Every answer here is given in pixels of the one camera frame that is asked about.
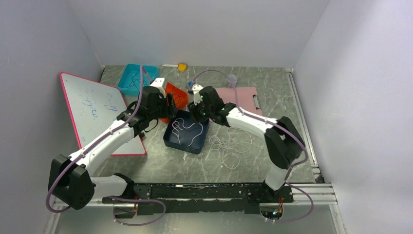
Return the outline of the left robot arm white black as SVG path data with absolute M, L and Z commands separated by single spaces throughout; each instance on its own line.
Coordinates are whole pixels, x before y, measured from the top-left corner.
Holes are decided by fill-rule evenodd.
M 124 203 L 133 200 L 134 181 L 127 176 L 117 173 L 92 178 L 91 174 L 118 148 L 146 131 L 151 121 L 176 116 L 178 108 L 173 94 L 162 89 L 144 86 L 138 100 L 121 112 L 100 136 L 69 156 L 58 155 L 52 160 L 45 201 L 49 211 L 59 212 L 52 208 L 51 196 L 75 210 L 98 198 L 110 197 Z

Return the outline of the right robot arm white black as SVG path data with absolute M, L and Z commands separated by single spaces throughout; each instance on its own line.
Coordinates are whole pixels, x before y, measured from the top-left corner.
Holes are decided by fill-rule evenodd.
M 293 162 L 305 152 L 304 141 L 292 121 L 287 117 L 263 117 L 234 103 L 224 103 L 216 89 L 211 86 L 202 87 L 196 84 L 190 94 L 193 101 L 188 104 L 188 109 L 195 122 L 211 120 L 265 140 L 271 166 L 264 180 L 266 186 L 263 188 L 263 196 L 269 202 L 276 201 L 295 166 Z

